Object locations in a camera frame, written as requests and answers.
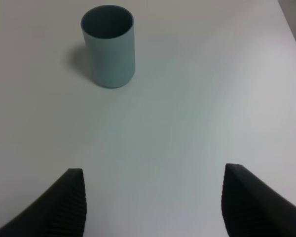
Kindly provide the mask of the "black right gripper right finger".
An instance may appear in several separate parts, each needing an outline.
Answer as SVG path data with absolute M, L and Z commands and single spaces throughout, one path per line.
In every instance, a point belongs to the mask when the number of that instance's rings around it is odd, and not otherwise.
M 221 209 L 230 237 L 296 237 L 296 206 L 242 165 L 225 165 Z

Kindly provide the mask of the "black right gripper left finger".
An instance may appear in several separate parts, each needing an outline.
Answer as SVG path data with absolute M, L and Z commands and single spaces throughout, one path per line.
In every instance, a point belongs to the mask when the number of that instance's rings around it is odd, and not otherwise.
M 68 169 L 18 216 L 0 237 L 82 237 L 87 215 L 83 170 Z

